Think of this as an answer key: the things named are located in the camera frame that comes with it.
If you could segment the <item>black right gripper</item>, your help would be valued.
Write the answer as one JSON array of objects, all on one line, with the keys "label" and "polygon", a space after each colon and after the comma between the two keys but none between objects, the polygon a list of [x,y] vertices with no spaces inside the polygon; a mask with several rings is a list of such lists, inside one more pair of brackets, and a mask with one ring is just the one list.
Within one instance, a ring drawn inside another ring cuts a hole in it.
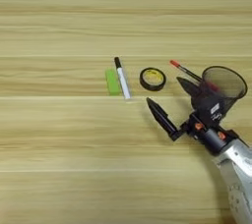
[{"label": "black right gripper", "polygon": [[[196,97],[201,93],[200,88],[192,82],[180,77],[177,77],[177,80],[191,97]],[[196,112],[192,113],[189,119],[177,129],[168,119],[167,113],[156,102],[147,98],[147,103],[156,121],[173,141],[187,134],[198,140],[210,154],[218,155],[229,143],[238,138],[238,134],[233,130],[226,131],[220,125],[208,126]]]}]

